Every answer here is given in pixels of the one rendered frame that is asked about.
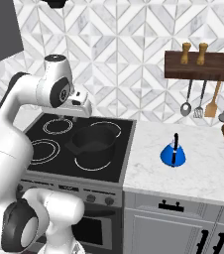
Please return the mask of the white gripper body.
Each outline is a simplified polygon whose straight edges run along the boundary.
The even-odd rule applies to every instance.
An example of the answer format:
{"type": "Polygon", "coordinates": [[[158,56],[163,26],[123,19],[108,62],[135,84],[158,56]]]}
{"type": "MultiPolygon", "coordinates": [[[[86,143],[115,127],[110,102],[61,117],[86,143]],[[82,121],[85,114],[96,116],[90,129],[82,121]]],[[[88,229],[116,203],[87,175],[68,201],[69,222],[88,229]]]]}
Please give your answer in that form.
{"type": "Polygon", "coordinates": [[[89,100],[83,105],[68,105],[64,103],[58,108],[43,107],[42,110],[48,114],[89,118],[92,114],[92,107],[89,100]]]}

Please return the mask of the steel stove with black hob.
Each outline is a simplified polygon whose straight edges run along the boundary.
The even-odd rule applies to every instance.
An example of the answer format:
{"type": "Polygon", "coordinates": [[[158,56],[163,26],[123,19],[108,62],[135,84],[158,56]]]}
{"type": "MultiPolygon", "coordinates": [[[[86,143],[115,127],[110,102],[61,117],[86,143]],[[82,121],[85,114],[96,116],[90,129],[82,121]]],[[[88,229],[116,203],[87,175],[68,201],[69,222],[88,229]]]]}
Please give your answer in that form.
{"type": "Polygon", "coordinates": [[[23,190],[17,194],[22,195],[30,188],[70,193],[82,198],[84,204],[120,207],[123,223],[123,182],[136,122],[101,117],[76,121],[70,116],[63,118],[43,113],[25,130],[34,147],[34,159],[20,181],[23,190]],[[80,128],[96,124],[115,131],[115,154],[107,165],[87,171],[76,163],[65,144],[80,128]],[[95,202],[86,201],[89,194],[95,195],[95,202]],[[107,205],[106,197],[112,197],[114,203],[107,205]]]}

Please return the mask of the black cooking pot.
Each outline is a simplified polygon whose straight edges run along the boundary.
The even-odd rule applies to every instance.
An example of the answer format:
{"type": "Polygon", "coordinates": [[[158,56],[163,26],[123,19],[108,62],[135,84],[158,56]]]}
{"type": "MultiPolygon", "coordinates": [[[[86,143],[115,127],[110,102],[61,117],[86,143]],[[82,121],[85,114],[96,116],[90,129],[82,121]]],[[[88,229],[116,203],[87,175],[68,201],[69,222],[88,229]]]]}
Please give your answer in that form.
{"type": "Polygon", "coordinates": [[[114,145],[116,135],[103,126],[89,126],[76,131],[71,139],[65,144],[75,156],[87,152],[100,152],[114,145]]]}

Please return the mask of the grey drawer front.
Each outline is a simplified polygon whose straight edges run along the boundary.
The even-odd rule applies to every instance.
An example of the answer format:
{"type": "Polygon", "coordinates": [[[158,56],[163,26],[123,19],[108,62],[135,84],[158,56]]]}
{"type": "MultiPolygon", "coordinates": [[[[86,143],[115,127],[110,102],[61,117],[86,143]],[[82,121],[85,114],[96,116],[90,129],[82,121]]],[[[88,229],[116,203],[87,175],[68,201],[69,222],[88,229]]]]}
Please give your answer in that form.
{"type": "Polygon", "coordinates": [[[141,211],[173,214],[180,217],[188,217],[206,221],[218,221],[224,223],[224,206],[209,204],[199,201],[189,201],[169,197],[155,196],[145,193],[125,192],[125,206],[141,211]],[[165,199],[168,204],[175,204],[179,201],[184,206],[184,212],[164,210],[158,208],[158,204],[165,199]]]}

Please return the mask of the hanging steel spoon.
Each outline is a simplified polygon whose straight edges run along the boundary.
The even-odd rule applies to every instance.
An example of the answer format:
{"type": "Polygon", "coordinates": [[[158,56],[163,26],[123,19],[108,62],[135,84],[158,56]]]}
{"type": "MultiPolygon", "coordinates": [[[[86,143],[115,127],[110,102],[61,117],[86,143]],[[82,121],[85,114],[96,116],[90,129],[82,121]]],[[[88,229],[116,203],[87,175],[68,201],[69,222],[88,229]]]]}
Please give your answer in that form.
{"type": "Polygon", "coordinates": [[[191,104],[188,102],[191,88],[192,88],[192,79],[189,81],[186,101],[182,103],[180,106],[180,113],[183,117],[186,117],[191,112],[191,104]]]}

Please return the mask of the black range hood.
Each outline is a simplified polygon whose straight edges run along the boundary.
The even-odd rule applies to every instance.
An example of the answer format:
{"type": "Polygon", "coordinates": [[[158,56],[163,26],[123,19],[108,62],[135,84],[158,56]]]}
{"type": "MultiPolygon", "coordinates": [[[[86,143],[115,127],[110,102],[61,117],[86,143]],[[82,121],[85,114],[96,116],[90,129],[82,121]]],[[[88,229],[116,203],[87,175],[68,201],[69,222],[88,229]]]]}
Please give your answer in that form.
{"type": "Polygon", "coordinates": [[[67,0],[43,0],[46,2],[52,9],[62,9],[67,0]]]}

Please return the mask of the black glass oven door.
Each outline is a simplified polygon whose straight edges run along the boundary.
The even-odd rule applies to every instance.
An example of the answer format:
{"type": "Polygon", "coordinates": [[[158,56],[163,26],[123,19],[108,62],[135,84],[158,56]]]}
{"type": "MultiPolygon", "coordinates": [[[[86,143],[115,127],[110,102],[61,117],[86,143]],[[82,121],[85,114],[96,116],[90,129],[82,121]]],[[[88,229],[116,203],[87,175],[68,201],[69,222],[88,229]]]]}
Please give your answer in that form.
{"type": "Polygon", "coordinates": [[[123,254],[123,223],[120,207],[85,203],[85,210],[114,210],[107,217],[86,217],[72,226],[74,237],[87,254],[123,254]]]}

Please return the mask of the hanging steel slotted spatula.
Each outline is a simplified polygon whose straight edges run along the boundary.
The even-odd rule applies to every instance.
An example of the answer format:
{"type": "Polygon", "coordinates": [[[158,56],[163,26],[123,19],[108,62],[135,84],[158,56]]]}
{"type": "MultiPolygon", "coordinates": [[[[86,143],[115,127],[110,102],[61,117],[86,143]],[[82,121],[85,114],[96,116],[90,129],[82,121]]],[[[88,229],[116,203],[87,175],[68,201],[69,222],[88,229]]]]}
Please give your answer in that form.
{"type": "MultiPolygon", "coordinates": [[[[201,95],[200,95],[200,99],[203,99],[204,96],[204,92],[205,92],[205,88],[206,88],[206,83],[207,81],[203,82],[203,86],[202,86],[202,90],[201,90],[201,95]]],[[[199,105],[194,109],[193,112],[193,117],[194,118],[201,118],[203,116],[203,108],[201,107],[202,101],[199,101],[199,105]]]]}

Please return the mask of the wooden pepper mill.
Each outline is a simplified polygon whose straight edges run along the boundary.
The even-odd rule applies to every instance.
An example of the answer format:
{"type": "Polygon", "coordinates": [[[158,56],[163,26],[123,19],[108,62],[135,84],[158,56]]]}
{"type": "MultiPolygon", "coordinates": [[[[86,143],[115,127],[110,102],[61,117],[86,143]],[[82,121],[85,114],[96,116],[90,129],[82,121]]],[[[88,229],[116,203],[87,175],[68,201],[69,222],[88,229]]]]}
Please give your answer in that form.
{"type": "Polygon", "coordinates": [[[188,52],[191,48],[191,43],[183,43],[182,44],[182,55],[180,59],[181,64],[187,64],[188,63],[188,52]]]}
{"type": "Polygon", "coordinates": [[[196,63],[198,65],[203,65],[204,64],[204,57],[205,57],[205,52],[208,48],[208,45],[206,43],[200,43],[199,44],[199,54],[197,57],[196,63]]]}

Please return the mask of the hanging wooden spatula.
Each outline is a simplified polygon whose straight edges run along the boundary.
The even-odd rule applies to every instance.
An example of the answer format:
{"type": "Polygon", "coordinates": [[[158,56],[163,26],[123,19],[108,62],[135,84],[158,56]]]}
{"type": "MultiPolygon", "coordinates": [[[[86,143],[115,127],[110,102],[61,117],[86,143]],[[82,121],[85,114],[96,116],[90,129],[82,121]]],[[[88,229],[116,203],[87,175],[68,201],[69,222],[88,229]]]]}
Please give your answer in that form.
{"type": "Polygon", "coordinates": [[[218,95],[219,89],[221,86],[221,82],[218,81],[215,87],[215,91],[210,103],[208,103],[205,107],[204,116],[209,118],[214,118],[217,110],[216,97],[218,95]]]}

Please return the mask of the dark grey wall cupboard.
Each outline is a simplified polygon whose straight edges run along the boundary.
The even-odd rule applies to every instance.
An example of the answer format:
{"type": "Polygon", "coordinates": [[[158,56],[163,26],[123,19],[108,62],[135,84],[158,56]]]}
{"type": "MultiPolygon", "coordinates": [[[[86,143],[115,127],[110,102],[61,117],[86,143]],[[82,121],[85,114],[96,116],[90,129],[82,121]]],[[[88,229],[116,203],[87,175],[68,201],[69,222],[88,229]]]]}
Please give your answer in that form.
{"type": "Polygon", "coordinates": [[[0,62],[23,50],[13,0],[0,0],[0,62]]]}

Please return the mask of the dark wooden wall shelf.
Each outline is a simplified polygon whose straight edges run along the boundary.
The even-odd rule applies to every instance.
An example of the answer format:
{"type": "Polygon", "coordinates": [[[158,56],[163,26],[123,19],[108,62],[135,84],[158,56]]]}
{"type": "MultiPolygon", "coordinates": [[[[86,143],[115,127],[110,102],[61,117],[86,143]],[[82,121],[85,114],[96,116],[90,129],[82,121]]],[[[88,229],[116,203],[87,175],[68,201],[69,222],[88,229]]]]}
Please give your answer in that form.
{"type": "Polygon", "coordinates": [[[180,62],[182,52],[165,52],[165,78],[224,81],[224,53],[206,53],[204,65],[196,63],[198,53],[188,53],[188,64],[180,62]]]}

